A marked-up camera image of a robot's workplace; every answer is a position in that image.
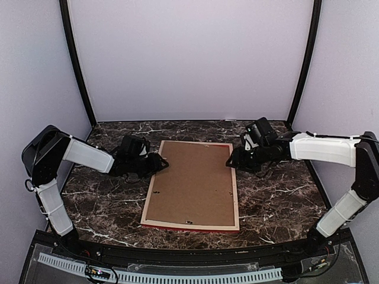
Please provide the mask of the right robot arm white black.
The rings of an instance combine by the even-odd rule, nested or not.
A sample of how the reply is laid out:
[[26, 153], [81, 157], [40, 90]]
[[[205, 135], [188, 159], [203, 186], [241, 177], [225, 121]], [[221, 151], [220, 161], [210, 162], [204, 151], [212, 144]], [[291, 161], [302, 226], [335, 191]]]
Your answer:
[[308, 231], [302, 244], [306, 256], [324, 249], [327, 238], [378, 199], [378, 141], [372, 132], [360, 136], [318, 135], [310, 132], [275, 131], [242, 135], [243, 146], [232, 151], [226, 166], [249, 173], [264, 163], [283, 160], [315, 160], [343, 164], [355, 169], [355, 181], [337, 203]]

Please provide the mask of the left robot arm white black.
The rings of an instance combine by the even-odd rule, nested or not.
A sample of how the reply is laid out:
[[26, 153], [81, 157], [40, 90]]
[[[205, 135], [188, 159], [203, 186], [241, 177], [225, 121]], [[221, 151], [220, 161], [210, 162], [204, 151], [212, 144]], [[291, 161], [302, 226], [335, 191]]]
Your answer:
[[63, 161], [94, 169], [110, 176], [134, 173], [144, 179], [169, 167], [159, 154], [150, 151], [150, 142], [133, 135], [123, 137], [113, 151], [106, 151], [48, 125], [21, 153], [21, 160], [43, 209], [43, 214], [60, 237], [60, 248], [71, 258], [83, 254], [83, 244], [74, 236], [75, 231], [63, 204], [57, 185], [57, 172]]

